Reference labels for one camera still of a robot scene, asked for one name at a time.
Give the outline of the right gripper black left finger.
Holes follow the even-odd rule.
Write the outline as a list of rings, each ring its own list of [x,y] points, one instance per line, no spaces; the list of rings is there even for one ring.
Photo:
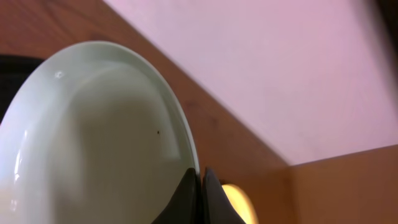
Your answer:
[[[167,206],[152,224],[201,223],[201,187],[194,168],[188,168]]]

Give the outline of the yellow plate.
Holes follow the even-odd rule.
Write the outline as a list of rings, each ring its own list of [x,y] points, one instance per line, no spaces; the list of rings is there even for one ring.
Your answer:
[[[223,184],[222,188],[235,212],[245,224],[259,223],[254,206],[242,189],[234,184]]]

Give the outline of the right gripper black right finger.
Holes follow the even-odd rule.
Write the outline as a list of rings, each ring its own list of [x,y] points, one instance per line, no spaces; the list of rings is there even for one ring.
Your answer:
[[[244,224],[229,202],[213,169],[206,168],[202,184],[205,224]]]

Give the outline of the light green plate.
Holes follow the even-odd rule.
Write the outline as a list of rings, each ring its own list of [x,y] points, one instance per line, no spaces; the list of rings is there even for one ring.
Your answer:
[[[2,223],[150,223],[200,168],[163,76],[111,42],[39,65],[1,121]]]

